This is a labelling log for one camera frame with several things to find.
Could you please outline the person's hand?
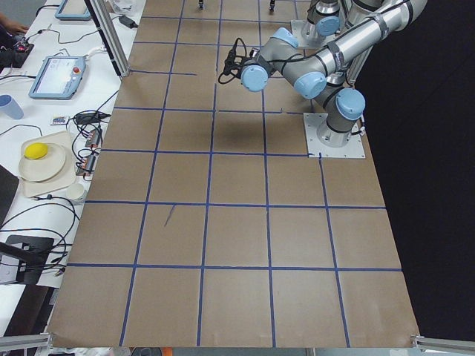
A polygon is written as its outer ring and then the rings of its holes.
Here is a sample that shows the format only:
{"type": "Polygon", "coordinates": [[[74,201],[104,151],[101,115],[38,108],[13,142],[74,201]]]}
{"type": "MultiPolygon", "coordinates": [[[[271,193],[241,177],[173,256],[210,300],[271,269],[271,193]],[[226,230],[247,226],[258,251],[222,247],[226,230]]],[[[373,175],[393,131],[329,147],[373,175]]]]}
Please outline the person's hand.
{"type": "Polygon", "coordinates": [[[26,34],[29,30],[27,25],[9,19],[5,14],[0,13],[1,26],[12,35],[26,34]]]}

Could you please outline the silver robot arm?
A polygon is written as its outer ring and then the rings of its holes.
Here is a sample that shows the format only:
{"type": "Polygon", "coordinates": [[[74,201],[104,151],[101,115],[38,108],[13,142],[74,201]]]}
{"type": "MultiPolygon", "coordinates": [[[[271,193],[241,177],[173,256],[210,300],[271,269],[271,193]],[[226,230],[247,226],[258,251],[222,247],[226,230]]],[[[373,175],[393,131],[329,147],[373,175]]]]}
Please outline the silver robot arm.
{"type": "Polygon", "coordinates": [[[294,90],[315,100],[327,118],[317,137],[327,147],[342,148],[365,109],[365,99],[354,82],[372,48],[391,33],[404,30],[422,13],[426,1],[352,1],[340,15],[342,1],[312,1],[307,21],[317,34],[318,50],[310,55],[297,51],[298,39],[281,27],[253,57],[238,69],[241,84],[251,92],[266,87],[278,72],[294,90]]]}
{"type": "Polygon", "coordinates": [[[341,0],[312,0],[301,35],[309,46],[322,44],[343,26],[348,6],[341,0]]]}

